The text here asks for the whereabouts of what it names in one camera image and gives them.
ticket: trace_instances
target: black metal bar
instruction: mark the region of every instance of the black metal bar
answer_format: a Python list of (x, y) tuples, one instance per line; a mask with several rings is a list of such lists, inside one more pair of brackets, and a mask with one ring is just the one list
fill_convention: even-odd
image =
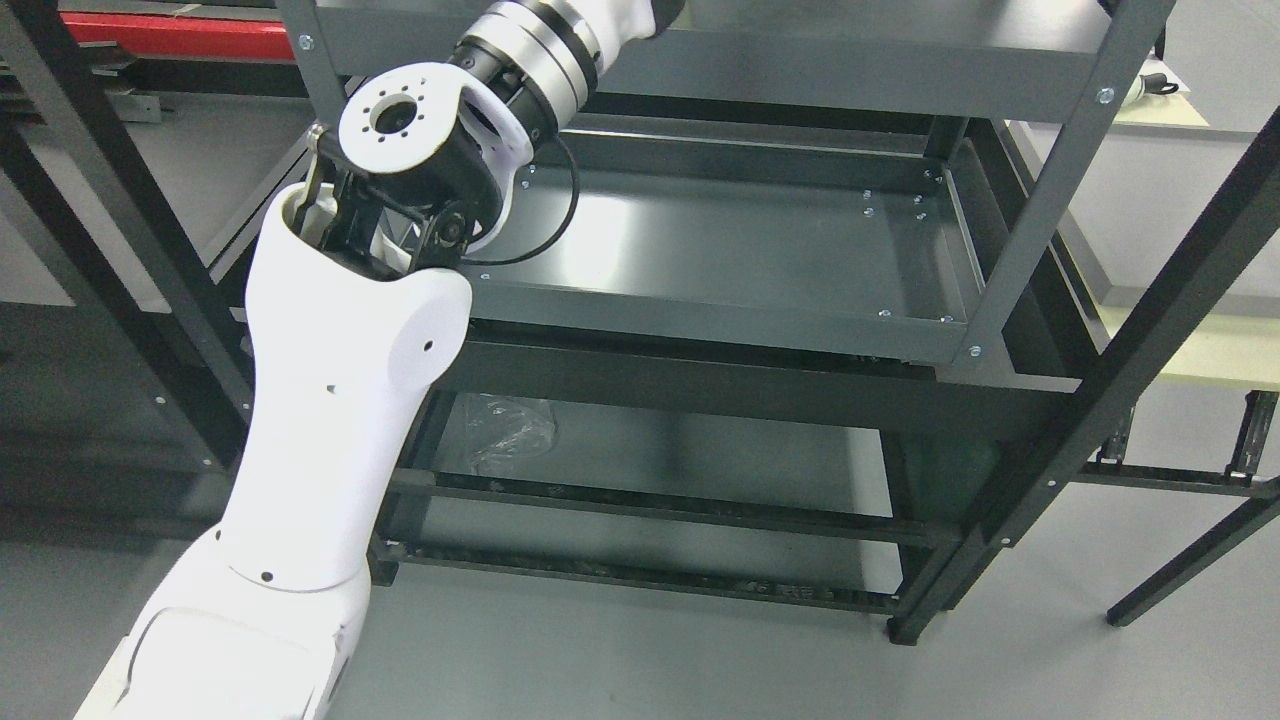
[(311, 96), (320, 122), (338, 127), (338, 118), (347, 105), (342, 79), (334, 70), (328, 40), (321, 32), (315, 0), (276, 0), (284, 27), (289, 33), (293, 56), (297, 59), (302, 82)]
[(1280, 227), (1280, 108), (1143, 293), (1064, 411), (1024, 457), (997, 468), (970, 512), (973, 530), (902, 625), (918, 637), (957, 602), (1001, 547), (1015, 544)]
[[(154, 402), (191, 455), (186, 469), (227, 469), (243, 445), (244, 421), (218, 401), (220, 391), (212, 375), (182, 363), (138, 309), (58, 186), (3, 117), (0, 167), (5, 217), (86, 314), (86, 320), (111, 328), (122, 346), (137, 357), (133, 368), (138, 395)], [(165, 461), (163, 456), (155, 460)]]
[(0, 507), (0, 539), (27, 539), (81, 532), (146, 539), (193, 541), (214, 527), (212, 519), (128, 518), (70, 510)]
[(956, 118), (952, 115), (936, 115), (929, 126), (929, 138), (924, 146), (924, 156), (947, 161), (960, 143), (964, 142), (964, 133), (969, 128), (969, 118)]
[[(1272, 479), (1275, 484), (1280, 478)], [(1157, 602), (1187, 584), (1188, 580), (1212, 565), (1235, 546), (1247, 541), (1254, 532), (1280, 515), (1280, 498), (1247, 500), (1234, 512), (1224, 518), (1210, 532), (1204, 533), (1187, 550), (1178, 553), (1155, 575), (1125, 596), (1111, 610), (1107, 610), (1107, 623), (1124, 628), (1155, 607)]]
[(241, 328), (55, 4), (0, 0), (0, 54), (155, 281), (232, 407), (247, 416), (242, 406), (252, 401), (252, 389), (239, 351)]
[(1231, 462), (1226, 466), (1228, 475), (1248, 482), (1258, 471), (1271, 419), (1276, 414), (1276, 400), (1280, 400), (1280, 392), (1265, 389), (1256, 389), (1244, 397), (1244, 418), (1231, 451)]
[(1221, 473), (1179, 470), (1174, 468), (1146, 468), (1139, 465), (1107, 465), (1096, 461), (1085, 462), (1080, 471), (1071, 478), (1071, 482), (1234, 497), (1266, 498), (1272, 497), (1272, 493), (1276, 492), (1275, 486), (1267, 483), (1240, 486)]
[(1068, 397), (844, 355), (502, 323), (475, 323), (438, 387), (987, 439), (1029, 437)]
[[(1125, 3), (1115, 14), (1098, 49), (1093, 70), (1080, 87), (1075, 109), (1044, 160), (1039, 179), (1010, 234), (1009, 247), (991, 272), (982, 302), (969, 319), (956, 355), (972, 363), (1000, 336), (1066, 213), (1084, 173), (1111, 127), (1124, 94), (1138, 74), (1147, 50), (1165, 24), (1174, 0)], [(970, 348), (979, 348), (972, 352)]]
[[(928, 592), (929, 587), (932, 587), (934, 580), (938, 579), (938, 574), (941, 574), (942, 569), (947, 566), (947, 561), (951, 560), (952, 555), (955, 555), (957, 544), (959, 543), (955, 541), (938, 544), (933, 550), (928, 551), (928, 555), (924, 557), (924, 562), (915, 568), (911, 575), (904, 574), (902, 584), (899, 587), (900, 600), (897, 611), (895, 611), (893, 615), (908, 615), (910, 610), (920, 602), (924, 593)], [(900, 552), (905, 550), (908, 548), (899, 546)]]
[(886, 593), (833, 588), (820, 584), (790, 583), (762, 578), (731, 578), (709, 574), (675, 573), (626, 565), (611, 565), (589, 560), (561, 557), (531, 557), (465, 548), (436, 547), (404, 543), (388, 548), (390, 557), (399, 562), (440, 565), (467, 570), (488, 570), (527, 575), (580, 580), (628, 588), (645, 588), (735, 600), (758, 600), (783, 605), (803, 605), (829, 610), (893, 612), (897, 602)]
[(986, 555), (986, 543), (977, 533), (961, 542), (950, 556), (937, 579), (925, 588), (920, 600), (906, 614), (888, 621), (888, 639), (893, 644), (915, 644), (929, 621), (951, 600), (956, 588), (965, 584), (969, 569)]
[(390, 492), (920, 547), (947, 544), (959, 537), (947, 525), (876, 515), (451, 473), (397, 471), (392, 478)]
[(435, 461), (435, 454), (440, 450), (440, 441), (444, 438), (444, 429), (449, 425), (449, 416), (453, 414), (453, 405), (458, 400), (458, 393), (448, 389), (433, 388), (422, 402), (415, 427), (410, 430), (410, 441), (401, 450), (397, 468), (428, 469)]
[(1102, 441), (1096, 457), (1100, 462), (1124, 462), (1124, 456), (1129, 451), (1129, 433), (1133, 432), (1133, 414), (1137, 407), (1130, 407), (1120, 419), (1120, 427), (1111, 432), (1107, 439)]

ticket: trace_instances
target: metal shelving unit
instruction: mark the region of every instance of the metal shelving unit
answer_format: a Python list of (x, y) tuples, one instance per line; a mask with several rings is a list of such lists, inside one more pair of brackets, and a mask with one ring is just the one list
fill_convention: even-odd
[[(486, 3), (278, 5), (316, 113), (333, 120), (346, 76), (447, 55)], [(1074, 268), (1052, 242), (1119, 106), (1117, 88), (1171, 5), (1129, 0), (1108, 22), (1093, 0), (1007, 3), (998, 18), (978, 0), (869, 0), (819, 20), (780, 0), (694, 0), (682, 24), (623, 59), (567, 131), (582, 155), (590, 222), (580, 218), (539, 263), (474, 275), (468, 341), (424, 406), (379, 520), (389, 533), (403, 498), (451, 497), (887, 541), (900, 547), (897, 592), (426, 547), (410, 537), (374, 542), (379, 577), (422, 561), (837, 606), (892, 615), (891, 638), (914, 643), (1082, 473), (1107, 484), (1215, 486), (1084, 461), (1275, 231), (1277, 122), (1101, 354)], [(0, 35), (4, 54), (19, 49), (13, 64), (35, 78), (37, 106), (52, 110), (42, 109), (119, 191), (124, 220), (146, 231), (133, 241), (196, 340), (196, 373), (234, 410), (239, 372), (228, 365), (228, 343), (237, 333), (224, 332), (225, 306), (209, 306), (218, 288), (192, 272), (189, 242), (157, 237), (168, 214), (147, 209), (157, 208), (159, 188), (119, 182), (150, 176), (111, 147), (123, 136), (118, 123), (84, 122), (97, 118), (84, 108), (101, 114), (105, 104), (83, 91), (76, 68), (50, 73), (50, 47), (69, 53), (58, 45), (69, 37), (55, 32), (49, 8), (0, 8), (24, 18)], [(1064, 123), (1033, 187), (1014, 172), (1002, 124), (986, 118)], [(538, 165), (521, 196), (530, 217), (563, 200), (556, 160)], [(229, 241), (237, 250), (247, 227)], [(602, 237), (614, 258), (591, 255)], [(219, 255), (221, 290), (236, 297), (242, 273)], [(873, 428), (893, 516), (439, 471), (436, 450), (463, 392)], [(1270, 519), (1274, 487), (1251, 484), (1248, 507), (1116, 621)]]

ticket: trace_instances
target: black bracket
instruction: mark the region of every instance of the black bracket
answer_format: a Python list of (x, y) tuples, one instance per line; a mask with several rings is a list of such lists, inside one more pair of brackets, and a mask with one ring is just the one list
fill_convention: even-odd
[(1276, 414), (1275, 391), (1256, 389), (1244, 397), (1244, 418), (1240, 419), (1240, 434), (1235, 438), (1231, 462), (1226, 466), (1226, 477), (1238, 483), (1249, 484), (1258, 471), (1262, 448), (1271, 432), (1271, 419)]
[(1133, 432), (1134, 410), (1134, 407), (1130, 407), (1124, 414), (1124, 418), (1120, 419), (1120, 427), (1098, 448), (1098, 454), (1094, 457), (1096, 461), (1108, 465), (1124, 465), (1125, 452), (1129, 451), (1129, 433)]

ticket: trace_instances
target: black cable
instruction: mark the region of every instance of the black cable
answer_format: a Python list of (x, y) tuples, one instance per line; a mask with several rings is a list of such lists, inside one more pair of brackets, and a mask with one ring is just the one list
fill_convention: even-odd
[(525, 252), (524, 255), (517, 255), (507, 260), (471, 260), (463, 258), (462, 259), (463, 265), (493, 268), (495, 265), (515, 265), (516, 263), (524, 263), (525, 260), (531, 260), (534, 258), (538, 258), (543, 252), (550, 250), (550, 247), (556, 245), (559, 241), (559, 238), (564, 234), (564, 231), (568, 229), (570, 223), (573, 222), (573, 214), (577, 213), (577, 200), (582, 193), (582, 178), (579, 176), (577, 158), (573, 156), (573, 152), (568, 149), (568, 145), (564, 145), (564, 141), (558, 135), (553, 140), (556, 141), (556, 145), (559, 146), (561, 152), (564, 154), (564, 159), (568, 160), (568, 176), (570, 176), (570, 182), (572, 183), (572, 187), (570, 190), (568, 209), (564, 210), (564, 219), (561, 220), (559, 227), (556, 228), (556, 232), (553, 232), (550, 237), (543, 241), (541, 245), (530, 250), (529, 252)]

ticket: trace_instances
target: gray floor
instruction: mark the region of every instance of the gray floor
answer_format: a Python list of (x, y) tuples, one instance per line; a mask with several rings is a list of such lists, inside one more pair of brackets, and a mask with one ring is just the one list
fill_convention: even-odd
[[(1238, 401), (1157, 386), (1130, 460), (1220, 468)], [(915, 648), (860, 615), (406, 566), (333, 717), (1275, 717), (1280, 525), (1133, 626), (1101, 619), (1233, 506), (1071, 486)], [(0, 717), (69, 717), (180, 550), (0, 544)]]

